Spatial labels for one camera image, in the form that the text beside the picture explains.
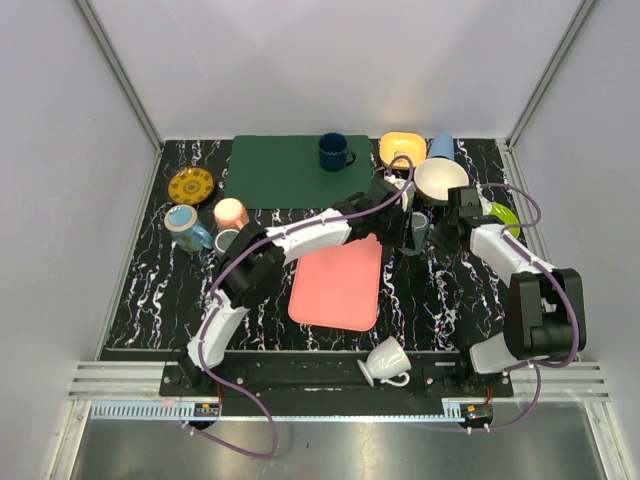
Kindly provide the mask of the light blue cup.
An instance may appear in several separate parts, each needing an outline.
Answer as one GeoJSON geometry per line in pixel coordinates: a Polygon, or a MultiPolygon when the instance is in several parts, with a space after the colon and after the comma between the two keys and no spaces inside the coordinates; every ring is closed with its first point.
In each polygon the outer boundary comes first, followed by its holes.
{"type": "Polygon", "coordinates": [[[454,160],[455,148],[452,135],[448,132],[437,134],[431,142],[428,157],[454,160]]]}

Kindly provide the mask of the light green mug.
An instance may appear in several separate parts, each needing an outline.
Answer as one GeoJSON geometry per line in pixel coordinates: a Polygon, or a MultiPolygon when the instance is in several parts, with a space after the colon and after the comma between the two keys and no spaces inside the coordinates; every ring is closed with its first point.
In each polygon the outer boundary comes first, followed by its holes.
{"type": "Polygon", "coordinates": [[[408,212],[414,200],[415,184],[413,181],[396,176],[385,176],[385,186],[390,188],[388,201],[393,206],[400,206],[404,212],[408,212]]]}

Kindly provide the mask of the small grey cup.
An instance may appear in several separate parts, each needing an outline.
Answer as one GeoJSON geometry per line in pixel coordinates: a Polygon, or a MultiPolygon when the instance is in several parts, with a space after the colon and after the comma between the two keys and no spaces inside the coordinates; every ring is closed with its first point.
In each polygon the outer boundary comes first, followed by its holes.
{"type": "Polygon", "coordinates": [[[217,233],[214,238],[214,250],[218,257],[223,256],[232,245],[239,231],[236,229],[225,229],[217,233]]]}

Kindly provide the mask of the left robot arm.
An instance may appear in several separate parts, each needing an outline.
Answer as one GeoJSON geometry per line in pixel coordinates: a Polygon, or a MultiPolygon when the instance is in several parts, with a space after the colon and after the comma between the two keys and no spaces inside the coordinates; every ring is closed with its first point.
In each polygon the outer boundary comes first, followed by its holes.
{"type": "Polygon", "coordinates": [[[178,359],[181,384],[196,396],[215,386],[218,366],[240,321],[271,294],[287,264],[328,247],[370,235],[386,245],[404,244],[415,185],[395,175],[376,176],[370,189],[320,214],[281,227],[243,227],[218,262],[210,304],[195,336],[178,359]]]}

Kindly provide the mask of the pink mug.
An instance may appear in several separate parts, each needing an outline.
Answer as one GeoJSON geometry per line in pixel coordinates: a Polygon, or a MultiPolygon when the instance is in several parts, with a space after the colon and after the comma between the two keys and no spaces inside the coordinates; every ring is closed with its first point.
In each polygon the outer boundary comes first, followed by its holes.
{"type": "Polygon", "coordinates": [[[245,206],[236,198],[220,200],[214,207],[213,215],[220,230],[242,230],[249,223],[245,206]]]}

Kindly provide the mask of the white footed teacup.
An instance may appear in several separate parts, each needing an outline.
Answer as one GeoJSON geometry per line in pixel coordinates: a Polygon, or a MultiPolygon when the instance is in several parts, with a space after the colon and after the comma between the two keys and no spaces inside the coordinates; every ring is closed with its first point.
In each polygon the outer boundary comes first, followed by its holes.
{"type": "Polygon", "coordinates": [[[376,381],[399,388],[410,382],[410,359],[393,337],[382,341],[365,360],[358,360],[357,365],[371,387],[376,381]]]}

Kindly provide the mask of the grey faceted mug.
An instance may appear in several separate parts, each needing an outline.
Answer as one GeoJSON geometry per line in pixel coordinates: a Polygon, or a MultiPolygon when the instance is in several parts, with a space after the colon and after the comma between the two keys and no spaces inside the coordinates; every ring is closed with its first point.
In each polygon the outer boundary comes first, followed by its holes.
{"type": "Polygon", "coordinates": [[[406,256],[417,256],[422,253],[426,245],[427,234],[429,232],[429,220],[425,214],[414,211],[411,217],[411,240],[413,246],[406,244],[399,251],[406,256]]]}

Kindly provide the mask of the yellow patterned saucer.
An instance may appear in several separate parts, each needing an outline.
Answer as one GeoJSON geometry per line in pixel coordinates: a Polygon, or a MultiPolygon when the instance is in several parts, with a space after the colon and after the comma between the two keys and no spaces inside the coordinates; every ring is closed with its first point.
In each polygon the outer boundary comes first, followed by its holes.
{"type": "Polygon", "coordinates": [[[174,204],[197,205],[208,199],[216,188],[214,175],[203,167],[184,167],[168,181],[167,195],[174,204]]]}

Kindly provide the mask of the dark blue mug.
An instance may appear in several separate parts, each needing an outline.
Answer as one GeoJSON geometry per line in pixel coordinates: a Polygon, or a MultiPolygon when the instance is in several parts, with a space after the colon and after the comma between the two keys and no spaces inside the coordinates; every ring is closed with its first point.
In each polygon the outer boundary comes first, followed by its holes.
{"type": "Polygon", "coordinates": [[[322,135],[318,141],[320,166],[329,172],[340,171],[356,160],[356,154],[349,149],[347,139],[337,132],[322,135]]]}

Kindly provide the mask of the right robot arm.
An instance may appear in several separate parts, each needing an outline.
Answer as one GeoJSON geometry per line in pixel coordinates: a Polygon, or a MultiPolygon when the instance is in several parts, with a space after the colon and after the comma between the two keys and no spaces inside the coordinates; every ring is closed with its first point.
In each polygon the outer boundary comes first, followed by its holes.
{"type": "Polygon", "coordinates": [[[463,186],[448,190],[447,212],[430,235],[443,251],[465,249],[481,259],[508,287],[502,331],[469,347],[470,362],[454,371],[463,395],[480,394],[489,374],[528,364],[563,368],[586,346],[581,276],[540,259],[512,235],[530,226],[486,215],[477,189],[463,186]]]}

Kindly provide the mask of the yellow square bowl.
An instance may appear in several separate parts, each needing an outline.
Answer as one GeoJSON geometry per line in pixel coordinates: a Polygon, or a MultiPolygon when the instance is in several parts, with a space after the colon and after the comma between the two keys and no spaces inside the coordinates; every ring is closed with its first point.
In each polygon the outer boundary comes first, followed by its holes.
{"type": "Polygon", "coordinates": [[[388,132],[379,141],[379,157],[385,166],[399,156],[407,156],[414,167],[427,157],[426,140],[418,134],[409,132],[388,132]]]}

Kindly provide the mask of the dark green mat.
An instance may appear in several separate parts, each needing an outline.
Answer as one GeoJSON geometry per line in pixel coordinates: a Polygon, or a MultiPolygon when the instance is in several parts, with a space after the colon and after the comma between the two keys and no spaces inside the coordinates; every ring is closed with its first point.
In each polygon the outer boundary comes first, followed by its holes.
{"type": "Polygon", "coordinates": [[[372,183],[370,141],[348,135],[355,162],[337,172],[321,167],[318,135],[233,139],[224,193],[249,210],[325,209],[372,183]]]}

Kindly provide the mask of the lime green plate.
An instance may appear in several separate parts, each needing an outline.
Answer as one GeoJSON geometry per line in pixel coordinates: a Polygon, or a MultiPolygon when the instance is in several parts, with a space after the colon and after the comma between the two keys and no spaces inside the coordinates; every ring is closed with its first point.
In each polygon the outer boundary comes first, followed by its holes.
{"type": "Polygon", "coordinates": [[[510,229],[511,235],[516,239],[520,237],[520,220],[510,208],[503,204],[493,202],[491,204],[490,214],[497,217],[504,225],[513,225],[513,228],[510,229]]]}

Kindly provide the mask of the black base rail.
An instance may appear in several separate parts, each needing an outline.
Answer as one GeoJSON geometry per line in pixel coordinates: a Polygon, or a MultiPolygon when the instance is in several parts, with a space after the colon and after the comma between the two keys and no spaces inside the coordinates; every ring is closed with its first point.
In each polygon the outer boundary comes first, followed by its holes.
{"type": "MultiPolygon", "coordinates": [[[[357,365],[365,352],[231,351],[213,369],[222,379],[256,394],[300,390],[304,393],[370,388],[357,365]]],[[[511,398],[511,379],[500,373],[480,375],[456,352],[410,352],[409,384],[381,385],[380,390],[411,393],[430,399],[470,397],[480,400],[511,398]]],[[[162,396],[213,396],[218,387],[184,353],[165,364],[159,386],[162,396]]]]}

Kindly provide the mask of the pink plastic tray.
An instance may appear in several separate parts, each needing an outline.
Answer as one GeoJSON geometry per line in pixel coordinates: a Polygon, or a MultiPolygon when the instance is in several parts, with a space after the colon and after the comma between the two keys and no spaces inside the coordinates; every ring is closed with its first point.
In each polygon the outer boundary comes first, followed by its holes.
{"type": "Polygon", "coordinates": [[[299,323],[366,332],[377,321],[383,247],[374,235],[297,261],[288,307],[299,323]]]}

